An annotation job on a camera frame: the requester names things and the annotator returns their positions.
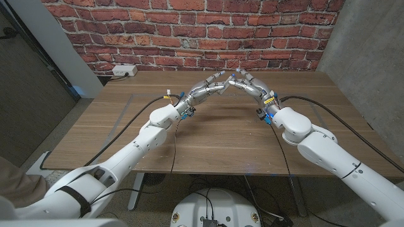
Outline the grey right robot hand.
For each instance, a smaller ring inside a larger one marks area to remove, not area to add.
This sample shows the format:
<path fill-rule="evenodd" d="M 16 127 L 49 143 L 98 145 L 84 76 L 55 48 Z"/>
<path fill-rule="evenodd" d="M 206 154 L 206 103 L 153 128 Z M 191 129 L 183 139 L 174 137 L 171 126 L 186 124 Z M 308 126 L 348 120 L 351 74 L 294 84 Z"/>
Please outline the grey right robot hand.
<path fill-rule="evenodd" d="M 229 85 L 244 90 L 248 95 L 252 96 L 259 105 L 259 108 L 256 110 L 258 118 L 270 125 L 275 114 L 282 109 L 282 104 L 278 99 L 277 93 L 269 89 L 251 73 L 243 69 L 236 69 L 236 71 L 243 75 L 243 78 L 236 78 L 235 74 L 232 74 Z"/>

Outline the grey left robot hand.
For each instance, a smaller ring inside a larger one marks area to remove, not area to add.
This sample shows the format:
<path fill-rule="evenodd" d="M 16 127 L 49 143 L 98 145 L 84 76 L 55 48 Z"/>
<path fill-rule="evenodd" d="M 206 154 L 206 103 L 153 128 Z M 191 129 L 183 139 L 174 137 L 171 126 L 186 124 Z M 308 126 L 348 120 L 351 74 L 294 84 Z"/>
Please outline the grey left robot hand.
<path fill-rule="evenodd" d="M 203 103 L 214 93 L 222 94 L 227 89 L 227 82 L 214 82 L 215 79 L 225 74 L 225 71 L 212 74 L 205 80 L 196 83 L 191 90 L 184 95 L 175 106 L 182 118 L 192 117 L 196 111 L 195 106 Z"/>

